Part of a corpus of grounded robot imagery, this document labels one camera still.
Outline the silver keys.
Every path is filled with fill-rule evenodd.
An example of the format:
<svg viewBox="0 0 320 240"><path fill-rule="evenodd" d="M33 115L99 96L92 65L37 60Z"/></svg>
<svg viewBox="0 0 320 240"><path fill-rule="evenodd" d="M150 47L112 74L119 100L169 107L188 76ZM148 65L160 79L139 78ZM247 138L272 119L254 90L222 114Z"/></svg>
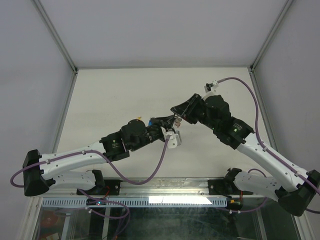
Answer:
<svg viewBox="0 0 320 240"><path fill-rule="evenodd" d="M177 117L175 120L174 120L174 125L176 127L179 127L181 125L181 122L182 122L182 119L180 117Z"/></svg>

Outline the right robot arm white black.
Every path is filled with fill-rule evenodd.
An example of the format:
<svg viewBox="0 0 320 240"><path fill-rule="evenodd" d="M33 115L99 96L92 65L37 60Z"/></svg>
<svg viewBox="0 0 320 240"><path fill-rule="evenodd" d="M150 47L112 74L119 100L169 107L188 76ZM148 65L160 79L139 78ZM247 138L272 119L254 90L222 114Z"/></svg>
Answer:
<svg viewBox="0 0 320 240"><path fill-rule="evenodd" d="M238 168L228 170L223 187L230 194L238 190L272 199L291 215L300 217L320 186L320 173L306 170L285 159L258 138L258 132L233 117L221 95L190 99L170 109L190 124L201 123L225 145L254 160L271 176L254 176Z"/></svg>

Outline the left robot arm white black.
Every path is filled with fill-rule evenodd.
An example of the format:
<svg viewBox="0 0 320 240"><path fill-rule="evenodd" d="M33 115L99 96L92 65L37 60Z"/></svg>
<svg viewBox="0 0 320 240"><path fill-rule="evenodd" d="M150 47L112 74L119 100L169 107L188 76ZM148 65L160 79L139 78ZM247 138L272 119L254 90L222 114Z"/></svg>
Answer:
<svg viewBox="0 0 320 240"><path fill-rule="evenodd" d="M174 129L175 120L175 115L153 117L145 125L133 119L99 141L63 153L41 154L37 149L30 150L22 165L24 195L36 197L63 188L100 194L105 188L102 171L77 172L77 169L128 158L131 152L155 141L162 141L166 148L175 148L180 137Z"/></svg>

